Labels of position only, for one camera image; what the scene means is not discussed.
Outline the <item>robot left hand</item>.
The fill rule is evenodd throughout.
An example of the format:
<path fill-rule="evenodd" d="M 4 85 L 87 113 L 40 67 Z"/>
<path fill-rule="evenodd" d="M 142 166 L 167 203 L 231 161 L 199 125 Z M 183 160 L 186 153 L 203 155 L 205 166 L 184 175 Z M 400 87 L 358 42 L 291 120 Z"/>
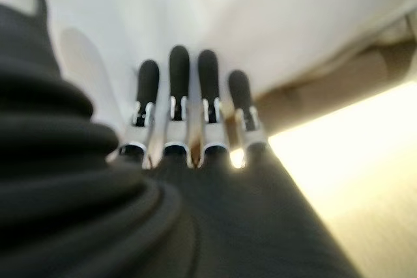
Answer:
<path fill-rule="evenodd" d="M 234 173 L 224 148 L 159 167 L 93 123 L 65 81 L 46 12 L 1 7 L 2 277 L 358 277 L 265 143 Z"/>

